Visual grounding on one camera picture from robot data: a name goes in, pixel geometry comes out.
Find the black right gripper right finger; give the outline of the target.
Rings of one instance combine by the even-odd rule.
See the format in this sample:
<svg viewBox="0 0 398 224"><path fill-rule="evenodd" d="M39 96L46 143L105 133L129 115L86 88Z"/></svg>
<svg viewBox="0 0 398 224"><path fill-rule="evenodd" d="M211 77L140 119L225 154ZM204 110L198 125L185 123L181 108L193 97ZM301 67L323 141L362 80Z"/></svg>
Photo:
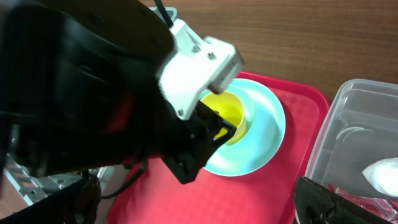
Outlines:
<svg viewBox="0 0 398 224"><path fill-rule="evenodd" d="M294 205L299 224L394 224L307 177L296 181Z"/></svg>

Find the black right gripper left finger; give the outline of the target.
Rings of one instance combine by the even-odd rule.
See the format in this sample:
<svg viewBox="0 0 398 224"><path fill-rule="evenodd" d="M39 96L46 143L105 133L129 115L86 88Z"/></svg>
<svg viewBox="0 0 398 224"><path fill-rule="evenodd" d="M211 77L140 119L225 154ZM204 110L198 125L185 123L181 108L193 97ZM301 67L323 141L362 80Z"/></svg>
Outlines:
<svg viewBox="0 0 398 224"><path fill-rule="evenodd" d="M3 218L1 224L94 224L100 201L100 181L91 175Z"/></svg>

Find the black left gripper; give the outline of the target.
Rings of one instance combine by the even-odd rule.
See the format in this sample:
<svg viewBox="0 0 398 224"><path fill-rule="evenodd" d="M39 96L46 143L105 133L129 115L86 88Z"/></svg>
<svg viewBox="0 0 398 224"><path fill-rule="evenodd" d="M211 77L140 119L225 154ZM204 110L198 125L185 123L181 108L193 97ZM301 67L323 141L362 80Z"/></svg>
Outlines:
<svg viewBox="0 0 398 224"><path fill-rule="evenodd" d="M133 112L149 130L127 161L159 157L182 184L193 182L236 126L200 101L203 91L223 93L244 62L235 45L200 37L185 21L160 19L129 24L124 47L153 61L134 67ZM151 73L150 80L144 73Z"/></svg>

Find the yellow plastic cup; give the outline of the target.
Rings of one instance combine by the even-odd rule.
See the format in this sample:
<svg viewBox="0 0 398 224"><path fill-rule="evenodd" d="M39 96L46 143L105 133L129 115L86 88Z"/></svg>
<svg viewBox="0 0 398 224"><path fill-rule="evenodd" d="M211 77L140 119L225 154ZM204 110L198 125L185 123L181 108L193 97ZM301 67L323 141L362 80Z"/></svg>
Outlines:
<svg viewBox="0 0 398 224"><path fill-rule="evenodd" d="M233 93L225 91L219 95L209 93L201 99L207 107L236 127L234 136L226 142L232 145L246 134L246 118L242 101Z"/></svg>

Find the white napkin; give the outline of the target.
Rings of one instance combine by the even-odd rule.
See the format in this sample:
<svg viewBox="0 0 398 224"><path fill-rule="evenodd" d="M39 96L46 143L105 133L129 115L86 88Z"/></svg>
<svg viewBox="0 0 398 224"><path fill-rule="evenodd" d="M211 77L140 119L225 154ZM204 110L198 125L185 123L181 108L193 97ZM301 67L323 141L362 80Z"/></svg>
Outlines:
<svg viewBox="0 0 398 224"><path fill-rule="evenodd" d="M362 171L365 179L378 192L397 197L397 158L382 159Z"/></svg>

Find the red snack wrapper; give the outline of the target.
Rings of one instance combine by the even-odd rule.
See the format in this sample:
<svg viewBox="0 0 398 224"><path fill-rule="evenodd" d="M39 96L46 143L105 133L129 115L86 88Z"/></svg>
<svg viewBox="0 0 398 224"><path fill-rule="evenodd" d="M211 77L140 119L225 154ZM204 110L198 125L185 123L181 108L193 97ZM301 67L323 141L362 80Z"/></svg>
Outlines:
<svg viewBox="0 0 398 224"><path fill-rule="evenodd" d="M331 184L328 185L328 189L378 217L397 224L397 202L382 198L356 196Z"/></svg>

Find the light blue plate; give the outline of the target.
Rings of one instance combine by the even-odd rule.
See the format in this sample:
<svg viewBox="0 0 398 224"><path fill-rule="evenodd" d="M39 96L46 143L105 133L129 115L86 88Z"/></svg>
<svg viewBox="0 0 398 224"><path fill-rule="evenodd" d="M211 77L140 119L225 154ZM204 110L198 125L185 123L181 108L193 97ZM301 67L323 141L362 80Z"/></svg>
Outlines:
<svg viewBox="0 0 398 224"><path fill-rule="evenodd" d="M278 97L259 82L237 78L227 91L242 101L248 127L238 142L219 147L205 170L237 177L260 169L275 156L285 136L286 118Z"/></svg>

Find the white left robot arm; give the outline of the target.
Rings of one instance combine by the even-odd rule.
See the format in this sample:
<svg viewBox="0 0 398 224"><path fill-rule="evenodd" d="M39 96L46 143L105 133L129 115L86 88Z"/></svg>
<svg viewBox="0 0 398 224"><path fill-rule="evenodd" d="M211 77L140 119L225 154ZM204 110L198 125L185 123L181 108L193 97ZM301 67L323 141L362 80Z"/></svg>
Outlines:
<svg viewBox="0 0 398 224"><path fill-rule="evenodd" d="M1 155L31 176L161 158L182 184L236 133L200 101L243 69L161 2L1 2Z"/></svg>

